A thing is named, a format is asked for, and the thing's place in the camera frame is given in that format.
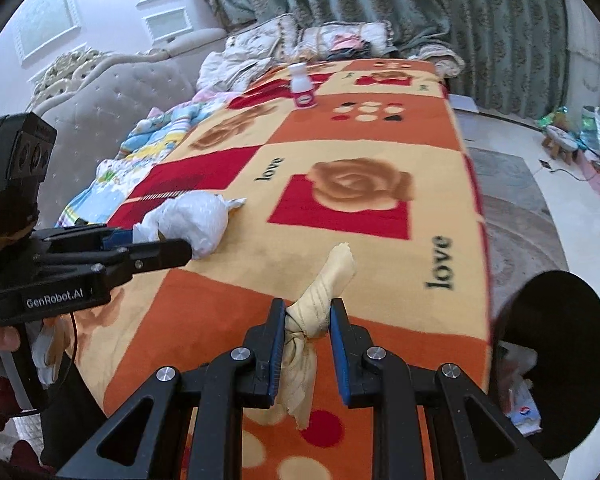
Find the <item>left white gloved hand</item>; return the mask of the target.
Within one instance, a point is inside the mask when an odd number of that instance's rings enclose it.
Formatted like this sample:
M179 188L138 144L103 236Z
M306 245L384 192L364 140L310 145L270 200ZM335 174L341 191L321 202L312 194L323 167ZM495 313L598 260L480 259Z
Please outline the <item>left white gloved hand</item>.
M38 379L44 386L50 386L58 379L62 356L71 337L64 318L44 320L40 331L32 338L32 361L38 373ZM14 352L20 347L20 336L15 327L0 326L0 352ZM0 377L5 377L5 367L0 355Z

